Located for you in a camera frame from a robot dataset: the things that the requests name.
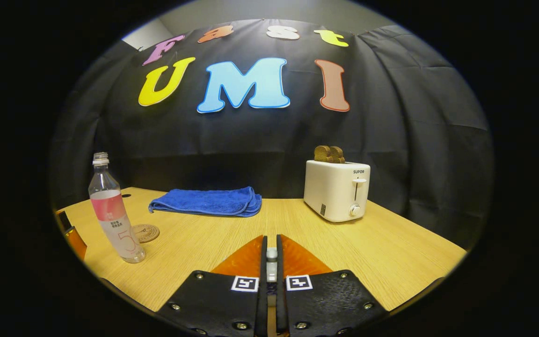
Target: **white toaster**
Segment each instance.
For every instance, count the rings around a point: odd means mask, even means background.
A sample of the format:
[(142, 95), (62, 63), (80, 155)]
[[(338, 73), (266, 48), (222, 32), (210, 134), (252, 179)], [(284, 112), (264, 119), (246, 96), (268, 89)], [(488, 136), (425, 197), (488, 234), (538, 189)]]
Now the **white toaster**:
[(343, 222), (361, 218), (365, 214), (369, 188), (369, 165), (306, 162), (303, 199), (326, 220)]

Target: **blue towel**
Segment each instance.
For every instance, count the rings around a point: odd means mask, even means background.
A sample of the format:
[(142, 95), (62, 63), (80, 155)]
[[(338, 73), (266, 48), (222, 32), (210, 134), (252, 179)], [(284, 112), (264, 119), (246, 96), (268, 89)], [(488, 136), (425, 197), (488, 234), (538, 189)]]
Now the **blue towel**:
[(171, 190), (149, 204), (149, 212), (253, 216), (261, 209), (261, 196), (252, 187), (240, 190)]

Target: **wooden table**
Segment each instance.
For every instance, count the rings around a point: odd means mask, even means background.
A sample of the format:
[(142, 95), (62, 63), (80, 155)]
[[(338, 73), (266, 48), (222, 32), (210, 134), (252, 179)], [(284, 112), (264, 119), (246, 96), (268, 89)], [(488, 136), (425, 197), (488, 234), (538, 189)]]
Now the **wooden table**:
[(211, 271), (224, 258), (257, 237), (268, 247), (284, 234), (334, 271), (350, 269), (387, 310), (415, 296), (449, 273), (465, 255), (454, 243), (367, 201), (361, 219), (333, 224), (302, 199), (263, 199), (250, 218), (155, 211), (148, 204), (165, 192), (125, 188), (122, 194), (133, 226), (153, 224), (157, 239), (143, 243), (146, 259), (124, 262), (103, 234), (89, 200), (66, 207), (70, 223), (88, 246), (84, 262), (99, 277), (145, 307), (158, 311), (191, 271)]

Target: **blue letter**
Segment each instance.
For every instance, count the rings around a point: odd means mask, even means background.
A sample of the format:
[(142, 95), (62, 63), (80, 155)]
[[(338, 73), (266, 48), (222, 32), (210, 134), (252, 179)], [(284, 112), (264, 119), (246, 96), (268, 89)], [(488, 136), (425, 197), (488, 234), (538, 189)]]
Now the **blue letter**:
[(220, 100), (222, 88), (230, 104), (237, 108), (244, 101), (249, 90), (255, 85), (255, 94), (248, 101), (254, 108), (283, 108), (291, 104), (282, 89), (282, 66), (285, 59), (263, 58), (257, 60), (246, 75), (232, 62), (220, 62), (207, 67), (210, 73), (205, 100), (199, 106), (199, 113), (216, 112), (223, 109)]

